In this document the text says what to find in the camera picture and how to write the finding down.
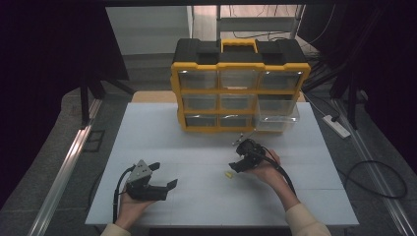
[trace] sleeve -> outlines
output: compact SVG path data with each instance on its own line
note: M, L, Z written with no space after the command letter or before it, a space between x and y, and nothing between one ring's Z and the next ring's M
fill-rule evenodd
M303 204L290 208L285 214L285 219L294 236L331 235L328 228L318 222Z
M115 224L107 224L101 236L131 236L131 233Z

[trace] yellow storage organizer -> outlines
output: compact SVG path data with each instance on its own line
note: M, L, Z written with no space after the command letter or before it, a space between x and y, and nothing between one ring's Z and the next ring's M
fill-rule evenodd
M190 132L283 132L310 66L295 39L180 39L171 66L178 121Z

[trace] white tabletop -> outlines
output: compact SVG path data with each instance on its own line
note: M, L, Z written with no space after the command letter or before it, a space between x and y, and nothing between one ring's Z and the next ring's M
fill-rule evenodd
M283 134L251 137L274 149L298 198L328 226L357 225L309 103L297 103L300 121ZM112 221L113 192L121 174L143 159L160 162L149 181L165 186L178 179L166 201L149 208L137 222L147 227L287 226L274 191L256 177L232 171L240 160L232 143L239 133L187 133L177 121L176 103L130 103L101 178L86 224Z

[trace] hand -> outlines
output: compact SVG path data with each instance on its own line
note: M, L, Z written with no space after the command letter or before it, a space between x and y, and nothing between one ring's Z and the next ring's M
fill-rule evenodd
M269 149L266 156L275 159L279 165L281 164L279 156L273 149ZM267 161L263 160L256 168L245 172L255 174L259 179L270 185L278 195L285 210L300 204L300 201L285 182L284 177Z
M123 229L129 230L130 227L137 221L145 209L156 201L138 201L133 200L128 193L126 187L123 190L120 198L119 215L115 224Z
M267 151L266 156L276 161L279 165L281 164L278 154L276 154L276 152L273 149L269 149ZM245 172L255 174L260 180L269 184L270 186L273 184L273 179L283 179L282 175L279 172L277 172L276 169L265 160L261 161L261 163L256 168L246 170Z

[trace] white power strip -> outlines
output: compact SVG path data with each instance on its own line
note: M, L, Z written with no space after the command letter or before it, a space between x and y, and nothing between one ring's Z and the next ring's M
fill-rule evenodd
M323 117L323 120L334 130L337 132L338 135L340 135L341 138L346 138L350 136L350 133L344 129L343 126L341 126L337 121L332 122L331 116L327 115Z

